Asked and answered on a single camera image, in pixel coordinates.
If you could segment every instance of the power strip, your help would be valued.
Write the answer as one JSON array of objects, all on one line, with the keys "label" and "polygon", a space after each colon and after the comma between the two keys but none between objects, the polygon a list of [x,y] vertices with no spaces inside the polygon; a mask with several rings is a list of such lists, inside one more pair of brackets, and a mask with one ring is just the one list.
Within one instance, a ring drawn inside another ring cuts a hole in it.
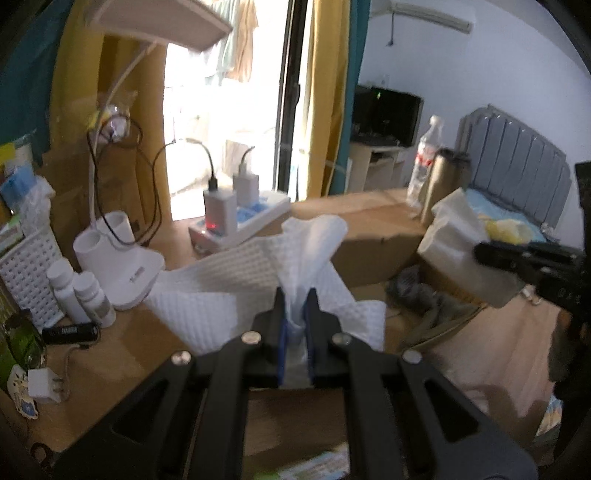
[{"label": "power strip", "polygon": [[205,227],[205,217],[189,225],[189,236],[196,250],[220,252],[235,247],[254,236],[259,230],[291,209],[291,199],[283,192],[260,192],[252,207],[238,207],[238,230],[230,235],[218,235]]}]

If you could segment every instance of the tv stand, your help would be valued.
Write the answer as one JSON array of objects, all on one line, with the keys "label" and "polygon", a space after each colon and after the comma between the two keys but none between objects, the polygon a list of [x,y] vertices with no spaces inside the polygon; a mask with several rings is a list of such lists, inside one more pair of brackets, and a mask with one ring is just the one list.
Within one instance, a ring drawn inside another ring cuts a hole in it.
[{"label": "tv stand", "polygon": [[[404,150],[406,150],[405,147],[394,145],[373,147],[359,142],[351,142],[349,151],[351,170],[345,193],[363,192],[366,187],[368,190],[387,190],[400,186],[403,161],[398,160],[398,155]],[[390,158],[371,163],[373,153],[386,152],[391,154]],[[370,169],[376,170],[376,175],[372,172],[370,176],[377,178],[377,181],[373,181],[371,185],[367,184]]]}]

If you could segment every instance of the yellow curtain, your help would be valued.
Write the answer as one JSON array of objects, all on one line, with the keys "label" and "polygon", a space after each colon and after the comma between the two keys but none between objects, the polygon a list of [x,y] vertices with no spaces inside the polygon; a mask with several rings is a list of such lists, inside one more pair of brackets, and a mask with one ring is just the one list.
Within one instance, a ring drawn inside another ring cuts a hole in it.
[{"label": "yellow curtain", "polygon": [[[134,40],[102,35],[87,27],[84,22],[86,5],[87,0],[74,2],[60,42],[51,90],[52,148],[80,136],[80,125],[84,125],[96,110],[98,94],[109,89],[138,47]],[[150,160],[164,145],[165,61],[166,47],[158,46],[140,62],[119,91],[119,95],[137,92],[131,116],[142,127],[142,150]],[[68,121],[59,121],[65,117]],[[144,221],[149,222],[154,211],[151,170],[134,153],[125,155],[125,161],[136,165],[139,193],[136,197],[141,203]],[[158,160],[155,178],[164,220],[171,219],[165,153]]]},{"label": "yellow curtain", "polygon": [[332,181],[345,110],[349,15],[350,0],[313,2],[304,100],[307,197],[327,195]]}]

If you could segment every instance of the plug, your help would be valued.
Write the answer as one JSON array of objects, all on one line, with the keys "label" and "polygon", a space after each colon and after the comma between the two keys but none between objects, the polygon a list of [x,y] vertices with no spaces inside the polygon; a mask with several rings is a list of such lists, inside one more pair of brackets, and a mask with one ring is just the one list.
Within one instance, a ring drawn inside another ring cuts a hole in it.
[{"label": "plug", "polygon": [[205,226],[211,233],[228,236],[238,231],[236,193],[216,189],[203,191]]},{"label": "plug", "polygon": [[239,206],[250,208],[258,202],[259,176],[248,172],[245,163],[240,163],[238,174],[232,176],[232,185]]},{"label": "plug", "polygon": [[28,371],[29,396],[38,403],[59,403],[63,380],[51,368]]}]

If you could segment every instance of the white bottle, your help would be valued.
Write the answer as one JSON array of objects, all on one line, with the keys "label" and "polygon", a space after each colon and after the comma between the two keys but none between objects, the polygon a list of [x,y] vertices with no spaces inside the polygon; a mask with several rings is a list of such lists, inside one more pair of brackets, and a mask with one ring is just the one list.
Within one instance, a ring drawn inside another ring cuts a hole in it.
[{"label": "white bottle", "polygon": [[91,272],[82,272],[74,280],[74,292],[93,322],[101,328],[115,323],[115,309]]},{"label": "white bottle", "polygon": [[414,159],[413,174],[410,177],[407,190],[407,204],[413,208],[420,208],[419,200],[423,185],[429,177],[431,165],[435,159],[435,153],[441,147],[441,131],[443,129],[443,120],[437,115],[433,115],[429,122],[431,128],[421,137],[418,143],[417,156]]},{"label": "white bottle", "polygon": [[57,303],[67,313],[70,320],[74,323],[91,322],[92,320],[88,317],[74,293],[74,280],[77,273],[74,272],[67,258],[60,258],[53,262],[47,269],[46,274]]}]

